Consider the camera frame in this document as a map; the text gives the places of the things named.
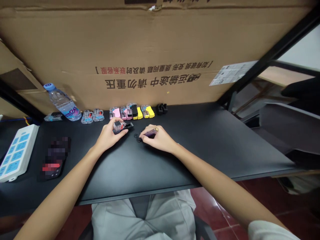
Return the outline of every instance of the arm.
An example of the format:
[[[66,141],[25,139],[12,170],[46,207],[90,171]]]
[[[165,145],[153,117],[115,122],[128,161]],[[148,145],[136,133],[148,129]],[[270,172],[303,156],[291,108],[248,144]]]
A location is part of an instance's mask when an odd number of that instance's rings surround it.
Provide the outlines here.
[[[101,154],[128,132],[123,130],[114,135],[112,129],[115,121],[123,122],[121,118],[112,118],[109,124],[103,126],[96,144],[43,200],[18,232],[16,240],[55,239]]]
[[[287,229],[265,206],[256,200],[250,193],[239,186],[231,178],[198,158],[187,149],[177,144],[161,127],[154,139],[144,134],[154,125],[149,125],[140,134],[143,142],[172,153],[195,176],[201,185],[245,228],[255,220],[264,220],[275,223]]]

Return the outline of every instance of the bottle cap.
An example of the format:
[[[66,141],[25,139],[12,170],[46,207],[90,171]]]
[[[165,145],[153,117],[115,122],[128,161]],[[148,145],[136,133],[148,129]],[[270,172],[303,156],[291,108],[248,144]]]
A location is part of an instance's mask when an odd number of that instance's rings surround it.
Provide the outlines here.
[[[47,91],[52,91],[53,89],[56,88],[55,85],[53,85],[53,83],[47,83],[46,85],[43,85],[44,89]]]

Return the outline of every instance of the bottle label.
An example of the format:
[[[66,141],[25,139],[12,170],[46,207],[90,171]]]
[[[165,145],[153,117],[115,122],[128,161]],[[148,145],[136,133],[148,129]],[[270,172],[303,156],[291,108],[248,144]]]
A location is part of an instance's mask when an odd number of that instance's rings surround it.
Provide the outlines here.
[[[62,112],[63,115],[65,115],[67,118],[74,118],[79,114],[79,109],[74,106],[69,112]]]

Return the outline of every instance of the person's right hand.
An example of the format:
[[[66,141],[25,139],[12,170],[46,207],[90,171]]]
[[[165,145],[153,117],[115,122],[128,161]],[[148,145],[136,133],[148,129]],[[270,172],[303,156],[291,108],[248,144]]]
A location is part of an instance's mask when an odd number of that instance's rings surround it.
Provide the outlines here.
[[[154,139],[145,136],[147,132],[151,131],[154,128],[159,129]],[[178,145],[178,143],[176,143],[161,126],[150,124],[140,133],[139,137],[142,138],[142,141],[144,143],[168,153],[173,153]]]

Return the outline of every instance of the white wall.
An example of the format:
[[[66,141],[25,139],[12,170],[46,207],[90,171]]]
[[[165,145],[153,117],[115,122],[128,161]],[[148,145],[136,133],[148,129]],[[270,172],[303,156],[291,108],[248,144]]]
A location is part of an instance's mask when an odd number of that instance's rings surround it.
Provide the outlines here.
[[[320,25],[290,48],[278,60],[320,71]]]

